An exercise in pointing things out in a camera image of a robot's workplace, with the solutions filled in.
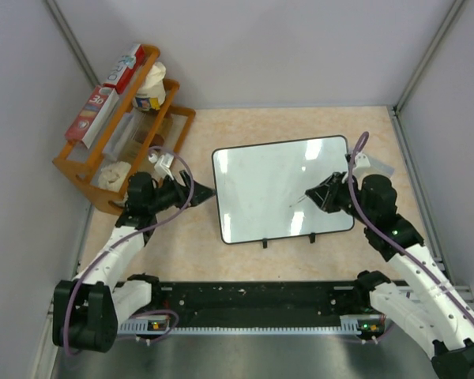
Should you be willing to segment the white whiteboard black frame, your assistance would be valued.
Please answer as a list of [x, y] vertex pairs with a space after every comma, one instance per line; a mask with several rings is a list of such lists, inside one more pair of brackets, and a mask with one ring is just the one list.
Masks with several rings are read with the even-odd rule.
[[313, 201], [289, 205], [334, 172], [347, 170], [342, 135], [227, 148], [212, 153], [220, 236], [228, 245], [349, 231], [344, 212]]

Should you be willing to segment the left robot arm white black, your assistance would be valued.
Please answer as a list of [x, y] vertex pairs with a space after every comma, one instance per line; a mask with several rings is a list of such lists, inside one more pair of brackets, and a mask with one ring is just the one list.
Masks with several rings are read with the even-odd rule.
[[215, 196], [213, 188], [196, 182], [189, 171], [179, 174], [179, 180], [165, 178], [162, 182], [147, 172], [133, 174], [124, 209], [107, 243], [74, 278], [56, 285], [52, 340], [67, 355], [109, 351], [119, 328], [134, 313], [140, 309], [155, 313], [161, 308], [164, 299], [155, 289], [155, 276], [120, 278], [161, 226], [158, 214], [170, 208], [183, 212]]

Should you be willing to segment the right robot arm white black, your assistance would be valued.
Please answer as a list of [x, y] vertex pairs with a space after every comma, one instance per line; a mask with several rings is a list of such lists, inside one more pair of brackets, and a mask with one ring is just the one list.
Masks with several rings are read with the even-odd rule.
[[354, 282], [353, 303], [386, 315], [423, 350], [440, 378], [474, 378], [474, 310], [439, 268], [414, 226], [397, 211], [397, 191], [383, 175], [357, 182], [335, 172], [307, 189], [325, 213], [344, 212], [364, 225], [364, 235], [384, 261], [401, 274], [416, 300], [379, 271]]

